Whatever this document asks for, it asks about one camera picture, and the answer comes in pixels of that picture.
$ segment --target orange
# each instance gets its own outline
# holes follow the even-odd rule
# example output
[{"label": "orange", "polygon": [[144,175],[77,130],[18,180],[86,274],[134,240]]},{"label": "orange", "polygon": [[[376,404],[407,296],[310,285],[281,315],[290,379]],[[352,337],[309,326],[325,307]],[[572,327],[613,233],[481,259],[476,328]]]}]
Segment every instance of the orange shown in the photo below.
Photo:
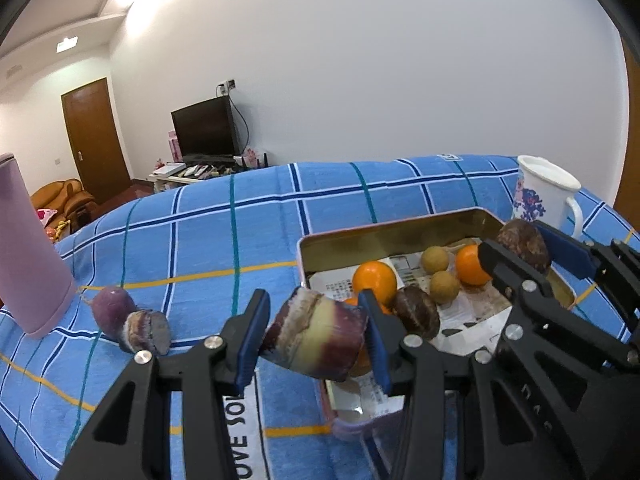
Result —
[{"label": "orange", "polygon": [[467,285],[484,285],[491,279],[480,265],[478,246],[468,245],[456,254],[456,272],[458,279]]},{"label": "orange", "polygon": [[356,295],[365,288],[370,288],[378,303],[383,304],[389,304],[398,289],[393,269],[377,260],[360,264],[353,274],[351,285]]},{"label": "orange", "polygon": [[[358,304],[358,297],[357,296],[351,296],[348,300],[342,300],[343,303],[349,303],[350,305],[357,305]],[[382,311],[383,314],[391,314],[391,311],[384,306],[382,303],[379,303],[380,306],[380,310]]]}]

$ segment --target orange sofa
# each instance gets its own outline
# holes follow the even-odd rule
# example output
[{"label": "orange sofa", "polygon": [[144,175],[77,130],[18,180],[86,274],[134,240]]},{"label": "orange sofa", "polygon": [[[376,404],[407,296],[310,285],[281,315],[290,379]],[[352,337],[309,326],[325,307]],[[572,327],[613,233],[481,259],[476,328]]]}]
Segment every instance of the orange sofa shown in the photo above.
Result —
[{"label": "orange sofa", "polygon": [[55,209],[58,214],[53,216],[47,226],[57,226],[59,222],[71,220],[72,232],[77,228],[78,213],[87,211],[89,214],[97,207],[92,194],[82,189],[82,182],[76,178],[58,180],[41,187],[31,195],[31,203],[35,209]]}]

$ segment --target wooden door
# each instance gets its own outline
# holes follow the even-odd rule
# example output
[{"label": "wooden door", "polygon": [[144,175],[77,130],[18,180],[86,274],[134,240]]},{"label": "wooden door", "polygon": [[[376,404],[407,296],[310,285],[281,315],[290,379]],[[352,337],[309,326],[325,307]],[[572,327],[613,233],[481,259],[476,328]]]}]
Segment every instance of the wooden door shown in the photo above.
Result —
[{"label": "wooden door", "polygon": [[84,188],[100,204],[128,189],[131,179],[113,121],[107,79],[64,94],[62,109]]},{"label": "wooden door", "polygon": [[640,231],[640,65],[622,42],[629,84],[629,135],[614,209]]}]

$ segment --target white wall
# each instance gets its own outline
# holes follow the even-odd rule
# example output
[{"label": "white wall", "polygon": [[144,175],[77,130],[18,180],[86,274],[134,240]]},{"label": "white wall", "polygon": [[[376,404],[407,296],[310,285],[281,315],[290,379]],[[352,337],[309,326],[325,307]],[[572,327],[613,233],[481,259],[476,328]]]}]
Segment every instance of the white wall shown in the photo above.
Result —
[{"label": "white wall", "polygon": [[[54,180],[78,178],[60,96],[104,77],[120,134],[107,46],[66,58],[0,93],[0,153],[14,153],[30,193]],[[124,146],[123,155],[130,173]]]},{"label": "white wall", "polygon": [[235,78],[278,162],[530,153],[609,200],[620,180],[626,71],[596,0],[138,0],[111,61],[137,178],[170,112]]}]

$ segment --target mug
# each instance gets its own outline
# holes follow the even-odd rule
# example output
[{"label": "mug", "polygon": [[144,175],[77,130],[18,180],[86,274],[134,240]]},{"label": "mug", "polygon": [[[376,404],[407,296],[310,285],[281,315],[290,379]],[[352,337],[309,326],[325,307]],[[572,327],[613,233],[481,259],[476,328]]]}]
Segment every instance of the mug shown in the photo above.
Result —
[{"label": "mug", "polygon": [[518,165],[520,169],[513,199],[513,218],[522,218],[527,222],[540,220],[559,229],[570,209],[575,218],[572,237],[580,236],[584,216],[574,198],[574,194],[582,188],[578,179],[539,156],[521,155]]}]

